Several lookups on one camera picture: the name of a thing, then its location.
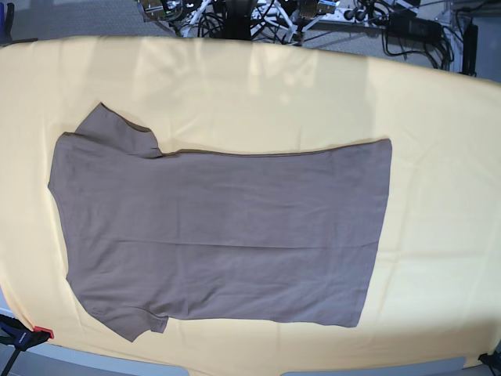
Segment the black center stand post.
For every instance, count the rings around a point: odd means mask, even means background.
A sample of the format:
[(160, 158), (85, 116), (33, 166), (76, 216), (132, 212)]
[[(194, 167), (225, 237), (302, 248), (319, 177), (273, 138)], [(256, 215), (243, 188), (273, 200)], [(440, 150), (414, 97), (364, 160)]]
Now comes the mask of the black center stand post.
[(223, 38), (250, 41), (251, 14), (255, 7), (252, 0), (226, 0)]

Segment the black clamp at right corner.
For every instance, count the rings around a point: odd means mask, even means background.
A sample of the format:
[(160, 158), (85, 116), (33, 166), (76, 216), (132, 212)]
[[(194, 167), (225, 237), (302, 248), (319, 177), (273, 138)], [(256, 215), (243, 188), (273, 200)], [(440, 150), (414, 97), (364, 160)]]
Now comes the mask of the black clamp at right corner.
[(485, 365), (493, 375), (500, 375), (501, 372), (501, 353), (494, 351), (492, 354), (481, 354), (478, 360)]

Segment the black power adapter box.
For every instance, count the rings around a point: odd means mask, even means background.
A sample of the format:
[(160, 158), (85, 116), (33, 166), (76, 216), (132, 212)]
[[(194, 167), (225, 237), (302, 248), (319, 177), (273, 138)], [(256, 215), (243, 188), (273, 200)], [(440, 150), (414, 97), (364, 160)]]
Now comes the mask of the black power adapter box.
[(432, 20), (393, 13), (388, 17), (386, 31), (396, 38), (415, 42), (438, 43), (442, 39), (442, 26)]

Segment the yellow table cloth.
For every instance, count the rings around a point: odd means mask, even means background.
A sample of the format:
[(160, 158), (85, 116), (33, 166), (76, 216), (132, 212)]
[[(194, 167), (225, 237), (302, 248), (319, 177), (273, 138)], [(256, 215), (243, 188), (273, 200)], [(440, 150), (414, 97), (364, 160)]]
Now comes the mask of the yellow table cloth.
[[(55, 142), (99, 103), (164, 152), (321, 150), (389, 138), (391, 190), (359, 325), (174, 320), (127, 342), (66, 282), (48, 190)], [(281, 45), (69, 38), (1, 51), (1, 289), (70, 349), (193, 375), (388, 367), (500, 340), (500, 86), (407, 63)]]

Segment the brown T-shirt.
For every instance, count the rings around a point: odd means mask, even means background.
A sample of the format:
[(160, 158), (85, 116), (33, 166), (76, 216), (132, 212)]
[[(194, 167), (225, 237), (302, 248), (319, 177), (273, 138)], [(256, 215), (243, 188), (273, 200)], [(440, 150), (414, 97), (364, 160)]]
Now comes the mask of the brown T-shirt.
[(298, 154), (164, 154), (98, 105), (49, 178), (69, 283), (122, 338), (170, 319), (355, 327), (390, 186), (389, 139)]

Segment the white power strip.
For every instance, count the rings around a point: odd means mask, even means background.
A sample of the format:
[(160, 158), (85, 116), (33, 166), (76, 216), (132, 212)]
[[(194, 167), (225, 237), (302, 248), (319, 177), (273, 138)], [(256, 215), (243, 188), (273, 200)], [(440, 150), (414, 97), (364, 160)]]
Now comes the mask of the white power strip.
[(355, 8), (340, 7), (341, 1), (258, 1), (252, 17), (274, 24), (356, 23), (368, 20), (361, 2)]

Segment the blue clamp with red tip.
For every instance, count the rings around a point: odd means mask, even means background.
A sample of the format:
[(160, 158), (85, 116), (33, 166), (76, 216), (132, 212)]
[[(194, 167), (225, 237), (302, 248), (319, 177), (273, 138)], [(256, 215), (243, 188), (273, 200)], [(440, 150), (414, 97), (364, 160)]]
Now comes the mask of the blue clamp with red tip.
[(32, 331), (18, 319), (1, 315), (1, 343), (3, 345), (13, 345), (20, 351), (26, 351), (49, 339), (54, 339), (52, 331), (45, 329)]

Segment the black table leg post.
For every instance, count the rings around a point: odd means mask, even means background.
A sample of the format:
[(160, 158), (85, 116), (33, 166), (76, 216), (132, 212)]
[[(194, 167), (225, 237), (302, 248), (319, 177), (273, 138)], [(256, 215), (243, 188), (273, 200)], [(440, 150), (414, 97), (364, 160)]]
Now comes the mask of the black table leg post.
[(463, 62), (461, 74), (475, 77), (478, 50), (478, 26), (469, 23), (463, 32)]

